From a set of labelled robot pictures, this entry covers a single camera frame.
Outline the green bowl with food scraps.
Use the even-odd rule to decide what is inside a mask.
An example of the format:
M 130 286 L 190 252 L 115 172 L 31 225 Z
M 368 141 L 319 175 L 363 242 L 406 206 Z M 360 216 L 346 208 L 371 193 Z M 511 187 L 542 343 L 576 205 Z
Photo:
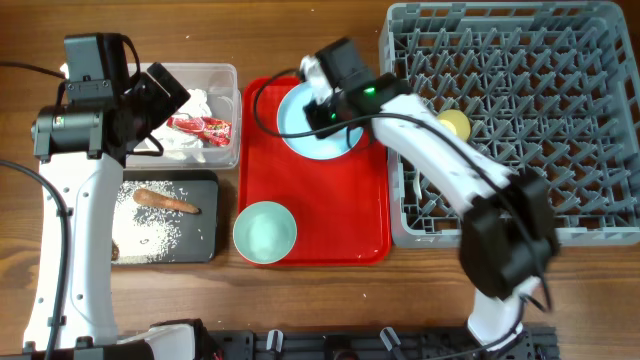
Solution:
M 233 226 L 233 241 L 246 260 L 267 265 L 284 259 L 297 240 L 297 224 L 283 205 L 261 201 L 242 210 Z

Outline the white paper napkin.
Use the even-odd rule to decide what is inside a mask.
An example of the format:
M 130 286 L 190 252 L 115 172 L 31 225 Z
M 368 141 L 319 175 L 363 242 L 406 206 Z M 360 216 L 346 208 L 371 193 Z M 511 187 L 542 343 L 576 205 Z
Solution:
M 127 164 L 138 167 L 173 167 L 204 164 L 203 142 L 193 134 L 162 127 L 154 130 L 151 135 L 163 146 L 162 157 L 130 156 Z

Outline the white plastic spoon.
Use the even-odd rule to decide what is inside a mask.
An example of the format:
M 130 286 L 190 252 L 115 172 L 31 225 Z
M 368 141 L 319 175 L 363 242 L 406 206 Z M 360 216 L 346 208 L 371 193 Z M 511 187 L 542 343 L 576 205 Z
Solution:
M 417 170 L 415 172 L 415 176 L 412 182 L 412 187 L 413 187 L 413 191 L 415 193 L 416 199 L 417 200 L 421 200 L 423 195 L 422 195 L 422 187 L 421 187 L 421 177 L 422 174 L 419 170 Z

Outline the light blue plate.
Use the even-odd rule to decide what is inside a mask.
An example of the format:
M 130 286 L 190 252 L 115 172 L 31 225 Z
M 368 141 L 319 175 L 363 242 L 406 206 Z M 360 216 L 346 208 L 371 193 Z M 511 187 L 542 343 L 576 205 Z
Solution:
M 281 101 L 277 112 L 277 129 L 281 134 L 296 134 L 311 130 L 303 107 L 313 99 L 311 86 L 302 83 L 291 89 Z M 361 128 L 347 134 L 342 129 L 327 138 L 318 139 L 315 135 L 301 138 L 285 138 L 284 142 L 295 153 L 313 160 L 338 158 L 351 150 L 348 145 L 356 145 L 363 135 Z

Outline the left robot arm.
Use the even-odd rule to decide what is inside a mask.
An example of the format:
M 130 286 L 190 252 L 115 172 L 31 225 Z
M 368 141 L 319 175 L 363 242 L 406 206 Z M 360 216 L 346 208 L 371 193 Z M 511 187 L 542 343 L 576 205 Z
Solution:
M 130 68 L 135 47 L 119 33 L 69 35 L 68 71 L 55 104 L 31 126 L 37 170 L 10 161 L 43 188 L 35 303 L 22 358 L 121 354 L 111 296 L 112 225 L 126 160 L 189 99 L 160 63 Z

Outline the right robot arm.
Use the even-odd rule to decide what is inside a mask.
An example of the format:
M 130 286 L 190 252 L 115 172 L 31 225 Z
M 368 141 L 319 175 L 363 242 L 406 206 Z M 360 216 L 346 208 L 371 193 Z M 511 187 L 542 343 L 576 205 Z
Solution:
M 459 261 L 476 293 L 467 329 L 486 352 L 512 343 L 526 303 L 560 244 L 546 181 L 514 172 L 454 135 L 408 82 L 375 76 L 354 42 L 339 39 L 305 56 L 298 70 L 312 99 L 304 108 L 312 135 L 362 127 L 408 160 L 461 220 Z

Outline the brown food stick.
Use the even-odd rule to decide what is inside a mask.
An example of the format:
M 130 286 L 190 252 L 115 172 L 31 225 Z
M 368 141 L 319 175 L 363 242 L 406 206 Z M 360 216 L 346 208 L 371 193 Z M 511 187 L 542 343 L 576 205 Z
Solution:
M 201 210 L 182 200 L 167 197 L 145 188 L 137 189 L 133 194 L 133 200 L 142 206 L 168 209 L 188 214 L 200 214 Z

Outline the red snack wrapper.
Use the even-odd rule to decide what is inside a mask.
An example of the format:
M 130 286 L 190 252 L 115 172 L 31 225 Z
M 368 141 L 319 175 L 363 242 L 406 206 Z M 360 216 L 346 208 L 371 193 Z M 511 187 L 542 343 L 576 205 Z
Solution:
M 232 124 L 214 117 L 172 116 L 168 120 L 168 127 L 194 135 L 215 147 L 231 143 Z

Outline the yellow plastic cup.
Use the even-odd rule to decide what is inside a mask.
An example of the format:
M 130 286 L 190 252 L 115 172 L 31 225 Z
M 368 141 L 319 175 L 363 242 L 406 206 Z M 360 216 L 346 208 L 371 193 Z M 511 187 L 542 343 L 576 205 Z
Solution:
M 460 110 L 448 109 L 441 112 L 437 119 L 462 141 L 468 141 L 471 136 L 471 123 Z

